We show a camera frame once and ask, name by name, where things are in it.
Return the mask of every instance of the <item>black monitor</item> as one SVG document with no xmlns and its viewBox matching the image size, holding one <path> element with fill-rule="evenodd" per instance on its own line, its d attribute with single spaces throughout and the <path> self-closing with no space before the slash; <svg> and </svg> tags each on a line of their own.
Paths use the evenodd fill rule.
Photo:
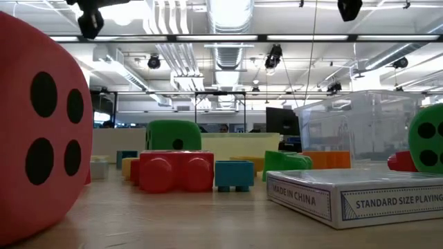
<svg viewBox="0 0 443 249">
<path fill-rule="evenodd" d="M 266 132 L 299 136 L 298 117 L 291 109 L 266 108 Z"/>
</svg>

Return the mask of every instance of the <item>table surface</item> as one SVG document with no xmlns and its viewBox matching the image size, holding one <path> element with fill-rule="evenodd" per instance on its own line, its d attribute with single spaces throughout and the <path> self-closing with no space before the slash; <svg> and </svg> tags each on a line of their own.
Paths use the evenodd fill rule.
<svg viewBox="0 0 443 249">
<path fill-rule="evenodd" d="M 335 230 L 251 192 L 146 194 L 94 181 L 57 225 L 12 248 L 440 248 L 443 219 Z"/>
</svg>

